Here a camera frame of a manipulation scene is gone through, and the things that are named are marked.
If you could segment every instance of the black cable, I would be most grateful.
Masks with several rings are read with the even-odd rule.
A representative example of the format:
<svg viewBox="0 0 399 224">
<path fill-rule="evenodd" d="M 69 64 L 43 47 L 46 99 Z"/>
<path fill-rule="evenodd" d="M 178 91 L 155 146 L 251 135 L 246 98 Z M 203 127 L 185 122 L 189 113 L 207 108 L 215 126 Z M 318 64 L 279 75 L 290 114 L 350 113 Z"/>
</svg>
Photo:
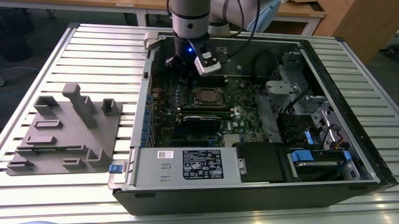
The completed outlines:
<svg viewBox="0 0 399 224">
<path fill-rule="evenodd" d="M 328 127 L 326 134 L 325 134 L 325 136 L 324 136 L 324 140 L 322 140 L 322 142 L 321 142 L 321 148 L 320 148 L 320 150 L 324 150 L 324 146 L 325 146 L 326 138 L 328 138 L 330 129 L 334 128 L 334 126 L 338 126 L 338 125 L 337 125 L 337 124 L 332 124 L 332 125 Z"/>
<path fill-rule="evenodd" d="M 246 44 L 233 54 L 229 55 L 229 59 L 233 58 L 249 46 L 249 44 L 251 43 L 251 40 L 254 38 L 255 31 L 257 31 L 257 28 L 258 28 L 258 22 L 259 22 L 261 0 L 257 1 L 257 4 L 258 4 L 258 7 L 257 7 L 257 18 L 255 18 L 254 29 L 251 31 L 251 36 L 249 37 Z"/>
<path fill-rule="evenodd" d="M 274 130 L 274 129 L 271 129 L 269 126 L 266 126 L 266 125 L 265 125 L 265 127 L 266 127 L 269 130 L 271 130 L 273 132 L 277 132 L 277 133 L 279 133 L 279 134 L 281 134 L 281 132 L 275 131 L 275 130 Z"/>
<path fill-rule="evenodd" d="M 167 0 L 167 14 L 169 14 L 169 16 L 173 16 L 171 10 L 170 10 L 170 1 L 171 0 Z"/>
<path fill-rule="evenodd" d="M 239 10 L 241 10 L 241 12 L 242 12 L 242 27 L 241 27 L 239 31 L 238 31 L 235 34 L 230 35 L 230 38 L 234 38 L 234 37 L 237 37 L 238 35 L 241 35 L 241 33 L 242 33 L 243 30 L 245 30 L 245 24 L 246 24 L 246 21 L 245 21 L 245 10 L 243 10 L 243 6 L 242 6 L 242 2 L 241 2 L 241 0 L 238 0 L 238 6 L 239 6 Z"/>
<path fill-rule="evenodd" d="M 297 102 L 305 97 L 305 95 L 307 94 L 307 92 L 309 92 L 310 90 L 312 90 L 312 87 L 309 86 L 309 87 L 306 88 L 306 90 L 305 90 L 302 93 L 299 93 L 299 95 L 298 95 L 298 97 L 295 98 L 295 100 L 291 101 L 291 103 L 289 104 L 289 106 L 287 106 L 286 109 L 283 110 L 283 113 L 286 113 L 287 110 L 290 109 L 290 107 L 294 106 L 294 104 L 297 104 Z"/>
<path fill-rule="evenodd" d="M 255 80 L 257 79 L 257 64 L 258 64 L 258 61 L 259 61 L 259 58 L 263 54 L 267 54 L 267 56 L 271 56 L 273 57 L 273 60 L 275 60 L 275 65 L 279 66 L 281 62 L 279 62 L 279 58 L 275 56 L 275 54 L 269 50 L 269 49 L 263 49 L 262 51 L 259 51 L 253 59 L 251 59 L 251 80 Z"/>
<path fill-rule="evenodd" d="M 159 16 L 159 17 L 162 17 L 162 18 L 170 18 L 169 15 L 155 15 L 155 16 Z"/>
</svg>

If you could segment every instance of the blue tab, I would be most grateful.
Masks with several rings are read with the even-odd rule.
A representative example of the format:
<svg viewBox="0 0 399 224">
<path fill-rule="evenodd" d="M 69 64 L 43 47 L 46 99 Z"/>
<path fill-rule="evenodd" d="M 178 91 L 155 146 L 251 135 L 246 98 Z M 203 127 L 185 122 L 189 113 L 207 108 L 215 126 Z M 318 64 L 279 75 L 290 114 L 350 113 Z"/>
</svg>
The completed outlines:
<svg viewBox="0 0 399 224">
<path fill-rule="evenodd" d="M 310 145 L 314 144 L 314 140 L 313 140 L 313 136 L 310 132 L 305 132 L 306 138 L 307 138 L 307 142 L 310 143 Z"/>
<path fill-rule="evenodd" d="M 314 156 L 310 150 L 297 150 L 291 153 L 291 158 L 294 162 L 314 161 Z"/>
<path fill-rule="evenodd" d="M 123 173 L 123 168 L 125 168 L 125 166 L 123 165 L 110 165 L 110 170 L 109 170 L 109 172 L 111 173 L 111 174 L 122 174 Z"/>
<path fill-rule="evenodd" d="M 346 159 L 348 161 L 352 160 L 352 153 L 350 153 L 350 151 L 345 151 L 345 152 L 344 152 L 344 156 L 345 156 L 345 159 Z"/>
</svg>

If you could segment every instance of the gray plastic part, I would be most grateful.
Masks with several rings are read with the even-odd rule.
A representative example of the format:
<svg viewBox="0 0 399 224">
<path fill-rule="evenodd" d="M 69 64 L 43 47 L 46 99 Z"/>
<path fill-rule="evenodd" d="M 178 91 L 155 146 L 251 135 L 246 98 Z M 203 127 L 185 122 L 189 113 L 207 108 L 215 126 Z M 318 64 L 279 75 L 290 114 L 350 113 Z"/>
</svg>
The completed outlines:
<svg viewBox="0 0 399 224">
<path fill-rule="evenodd" d="M 95 119 L 93 116 L 93 101 L 89 97 L 82 97 L 81 86 L 78 83 L 67 83 L 63 89 L 63 95 L 71 100 L 74 109 L 81 116 L 87 128 L 97 126 Z"/>
<path fill-rule="evenodd" d="M 90 149 L 87 153 L 86 161 L 91 164 L 93 167 L 103 167 L 110 164 L 111 158 L 105 155 L 105 151 L 101 149 L 99 155 Z"/>
<path fill-rule="evenodd" d="M 117 102 L 114 99 L 103 99 L 102 109 L 106 116 L 119 114 Z"/>
<path fill-rule="evenodd" d="M 34 124 L 35 128 L 61 128 L 63 123 L 61 120 L 41 120 Z"/>
<path fill-rule="evenodd" d="M 9 169 L 13 171 L 30 171 L 33 170 L 35 164 L 30 160 L 11 161 L 9 164 Z"/>
<path fill-rule="evenodd" d="M 113 102 L 110 104 L 113 113 L 106 116 L 103 102 L 93 102 L 90 97 L 81 96 L 79 91 L 75 91 L 81 89 L 79 85 L 65 89 L 69 90 L 66 94 L 78 101 L 79 106 L 71 102 L 57 102 L 53 97 L 39 97 L 38 105 L 49 106 L 45 110 L 46 116 L 42 113 L 37 114 L 14 160 L 10 162 L 9 175 L 109 171 L 123 104 L 107 99 L 107 102 Z M 85 108 L 83 110 L 89 112 L 95 127 L 87 128 L 82 116 L 78 115 L 81 110 L 77 108 Z M 41 125 L 38 127 L 38 124 L 46 123 L 51 128 L 43 128 Z"/>
<path fill-rule="evenodd" d="M 34 107 L 42 116 L 55 116 L 51 109 L 53 106 L 59 106 L 55 98 L 53 96 L 43 96 L 37 100 Z"/>
<path fill-rule="evenodd" d="M 26 143 L 29 145 L 54 145 L 57 141 L 58 139 L 54 136 L 30 136 Z"/>
<path fill-rule="evenodd" d="M 86 163 L 81 158 L 65 158 L 63 162 L 63 167 L 67 169 L 81 169 L 86 167 Z"/>
</svg>

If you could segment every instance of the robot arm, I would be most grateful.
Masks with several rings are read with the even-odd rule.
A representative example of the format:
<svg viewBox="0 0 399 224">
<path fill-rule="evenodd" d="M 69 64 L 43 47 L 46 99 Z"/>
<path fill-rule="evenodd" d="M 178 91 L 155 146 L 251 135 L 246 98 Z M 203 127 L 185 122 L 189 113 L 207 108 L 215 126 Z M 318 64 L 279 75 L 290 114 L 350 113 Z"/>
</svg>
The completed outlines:
<svg viewBox="0 0 399 224">
<path fill-rule="evenodd" d="M 261 13 L 255 28 L 258 2 Z M 195 64 L 199 75 L 217 73 L 221 62 L 207 45 L 209 30 L 214 35 L 230 33 L 229 22 L 247 30 L 262 32 L 277 14 L 281 0 L 243 0 L 241 15 L 239 0 L 171 0 L 173 27 L 175 37 L 175 58 L 185 64 Z"/>
</svg>

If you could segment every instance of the aluminum slotted table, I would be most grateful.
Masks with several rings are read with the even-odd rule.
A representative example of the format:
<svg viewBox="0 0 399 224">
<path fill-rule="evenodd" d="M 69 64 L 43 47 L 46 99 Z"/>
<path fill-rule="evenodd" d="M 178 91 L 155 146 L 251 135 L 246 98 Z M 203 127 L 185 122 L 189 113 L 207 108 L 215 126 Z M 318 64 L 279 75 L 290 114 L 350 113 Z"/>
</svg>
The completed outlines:
<svg viewBox="0 0 399 224">
<path fill-rule="evenodd" d="M 73 24 L 0 135 L 0 223 L 398 223 L 399 187 L 356 197 L 320 209 L 273 210 L 146 216 L 129 214 L 109 189 L 109 173 L 9 176 L 9 161 L 35 117 L 38 96 L 62 95 L 65 83 L 81 84 L 93 101 L 123 102 L 114 159 L 127 159 L 143 75 L 143 39 L 147 31 L 171 29 Z M 298 38 L 294 35 L 259 36 Z M 399 109 L 345 42 L 330 37 L 306 38 L 336 80 L 352 109 L 396 176 L 399 175 Z"/>
</svg>

